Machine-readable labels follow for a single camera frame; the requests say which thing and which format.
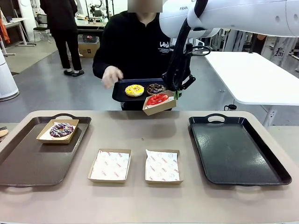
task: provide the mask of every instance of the donut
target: donut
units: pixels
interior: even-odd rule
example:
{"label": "donut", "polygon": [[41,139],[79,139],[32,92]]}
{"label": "donut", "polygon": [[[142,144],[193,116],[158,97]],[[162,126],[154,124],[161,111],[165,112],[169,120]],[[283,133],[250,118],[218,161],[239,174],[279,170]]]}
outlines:
{"label": "donut", "polygon": [[143,94],[144,92],[144,87],[142,85],[129,85],[126,89],[125,89],[125,93],[129,96],[129,97],[139,97]]}
{"label": "donut", "polygon": [[73,131],[74,127],[69,123],[58,123],[51,128],[50,135],[54,138],[61,138],[71,134]]}
{"label": "donut", "polygon": [[148,99],[146,102],[146,107],[152,108],[154,106],[167,103],[168,101],[169,97],[166,94],[156,94]]}
{"label": "donut", "polygon": [[161,93],[161,92],[164,92],[166,91],[166,87],[161,85],[161,84],[157,84],[157,83],[154,83],[154,84],[150,84],[147,88],[146,88],[146,92],[149,94],[149,95],[155,95],[155,94],[158,94],[158,93]]}

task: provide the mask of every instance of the table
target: table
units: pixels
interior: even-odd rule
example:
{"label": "table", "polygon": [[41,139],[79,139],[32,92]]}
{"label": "table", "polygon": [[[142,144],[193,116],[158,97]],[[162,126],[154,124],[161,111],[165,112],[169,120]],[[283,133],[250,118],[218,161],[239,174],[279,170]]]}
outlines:
{"label": "table", "polygon": [[276,105],[299,105],[299,79],[257,53],[211,52],[206,59],[237,102],[271,105],[264,126],[272,124]]}
{"label": "table", "polygon": [[[6,28],[10,28],[10,27],[15,27],[15,26],[19,26],[19,29],[20,29],[20,33],[21,33],[21,36],[22,36],[22,42],[23,44],[18,44],[18,46],[30,46],[30,47],[34,47],[36,46],[36,44],[34,43],[27,43],[26,41],[26,38],[25,38],[25,35],[24,35],[24,32],[23,32],[23,29],[22,29],[22,26],[21,26],[21,22],[26,20],[27,18],[13,18],[11,20],[11,22],[5,24],[5,27]],[[6,51],[6,48],[4,46],[4,43],[3,43],[3,40],[0,41],[1,43],[1,46],[2,46],[2,50],[4,52],[4,56],[11,56],[11,55],[15,55],[15,53],[7,53]]]}
{"label": "table", "polygon": [[[225,187],[203,174],[188,131],[191,116],[214,112],[37,111],[0,143],[0,151],[37,116],[58,113],[92,118],[64,181],[51,188],[0,188],[1,222],[92,223],[280,223],[299,220],[299,168],[248,112],[219,112],[247,118],[293,178],[280,187]],[[99,148],[132,149],[127,182],[95,184],[87,179]],[[145,183],[145,149],[179,149],[185,180],[180,185]]]}
{"label": "table", "polygon": [[106,22],[96,22],[95,24],[90,22],[85,25],[77,24],[79,34],[102,37]]}
{"label": "table", "polygon": [[[10,133],[17,125],[18,125],[18,123],[0,123],[0,128],[6,127],[8,129],[8,133]],[[0,137],[0,142],[2,142],[3,139],[6,137],[7,137],[7,135]]]}

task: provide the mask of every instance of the tray handle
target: tray handle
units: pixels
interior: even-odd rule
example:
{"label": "tray handle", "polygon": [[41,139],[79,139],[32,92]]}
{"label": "tray handle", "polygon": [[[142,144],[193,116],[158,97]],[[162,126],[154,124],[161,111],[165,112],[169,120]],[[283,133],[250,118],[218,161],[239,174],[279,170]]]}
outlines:
{"label": "tray handle", "polygon": [[[209,121],[209,118],[211,117],[222,117],[224,118],[224,121],[221,120],[213,120],[213,121]],[[207,123],[212,123],[212,124],[220,124],[220,123],[225,123],[225,120],[227,119],[227,116],[220,114],[220,113],[212,113],[207,115],[206,117],[204,117],[204,119],[206,119]]]}
{"label": "tray handle", "polygon": [[69,113],[59,113],[59,114],[56,114],[53,117],[51,117],[51,119],[56,119],[57,117],[61,117],[61,116],[67,116],[67,117],[70,117],[72,119],[78,119],[77,117],[75,117],[74,115],[71,115]]}

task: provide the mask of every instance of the chair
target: chair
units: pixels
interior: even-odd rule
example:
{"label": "chair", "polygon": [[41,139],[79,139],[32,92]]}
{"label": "chair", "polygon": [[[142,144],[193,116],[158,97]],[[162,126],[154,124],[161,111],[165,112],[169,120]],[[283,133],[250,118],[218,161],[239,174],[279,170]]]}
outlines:
{"label": "chair", "polygon": [[[36,21],[38,23],[38,25],[41,25],[41,24],[48,24],[48,20],[47,20],[47,15],[42,15],[42,14],[37,14],[36,16]],[[34,34],[34,42],[36,41],[36,32],[44,32],[46,35],[47,35],[47,38],[48,38],[48,42],[50,42],[50,39],[49,39],[49,35],[48,33],[50,32],[49,28],[47,27],[36,27],[33,29],[33,34]]]}

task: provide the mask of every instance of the human hand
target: human hand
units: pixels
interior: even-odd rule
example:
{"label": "human hand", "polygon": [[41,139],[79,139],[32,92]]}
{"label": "human hand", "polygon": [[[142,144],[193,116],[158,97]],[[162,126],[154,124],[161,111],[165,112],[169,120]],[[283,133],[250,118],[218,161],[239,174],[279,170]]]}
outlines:
{"label": "human hand", "polygon": [[118,68],[110,65],[105,69],[103,74],[102,83],[105,88],[108,89],[118,82],[119,79],[123,79],[123,73]]}

